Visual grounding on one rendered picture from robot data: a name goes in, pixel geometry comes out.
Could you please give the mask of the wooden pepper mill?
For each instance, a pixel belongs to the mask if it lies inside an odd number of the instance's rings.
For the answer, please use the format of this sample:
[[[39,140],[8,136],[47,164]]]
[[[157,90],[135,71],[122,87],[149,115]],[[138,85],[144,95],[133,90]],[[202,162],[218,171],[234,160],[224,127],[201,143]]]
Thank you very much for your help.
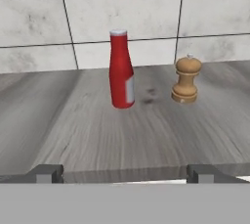
[[[171,97],[181,104],[189,104],[196,101],[197,88],[194,78],[199,75],[202,63],[191,54],[177,60],[175,64],[178,82],[172,87]]]

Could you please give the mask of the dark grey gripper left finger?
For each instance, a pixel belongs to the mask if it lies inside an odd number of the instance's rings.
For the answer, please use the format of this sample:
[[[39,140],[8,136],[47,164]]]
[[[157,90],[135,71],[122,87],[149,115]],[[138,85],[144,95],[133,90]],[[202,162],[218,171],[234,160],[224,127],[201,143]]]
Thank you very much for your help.
[[[0,176],[0,184],[55,184],[62,182],[62,164],[39,164],[26,174]]]

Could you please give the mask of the red ketchup bottle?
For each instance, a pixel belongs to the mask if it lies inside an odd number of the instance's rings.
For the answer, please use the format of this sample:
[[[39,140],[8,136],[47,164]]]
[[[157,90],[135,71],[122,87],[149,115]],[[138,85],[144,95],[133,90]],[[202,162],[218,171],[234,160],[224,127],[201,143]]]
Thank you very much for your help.
[[[115,108],[128,109],[135,103],[134,71],[131,64],[127,31],[113,29],[110,33],[109,85]]]

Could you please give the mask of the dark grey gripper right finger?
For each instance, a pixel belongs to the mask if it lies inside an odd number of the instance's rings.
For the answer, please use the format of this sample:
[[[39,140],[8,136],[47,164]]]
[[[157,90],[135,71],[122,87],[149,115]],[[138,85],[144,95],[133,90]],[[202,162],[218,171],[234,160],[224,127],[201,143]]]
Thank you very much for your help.
[[[236,178],[218,170],[210,164],[189,164],[187,166],[187,183],[191,184],[240,184],[246,180]]]

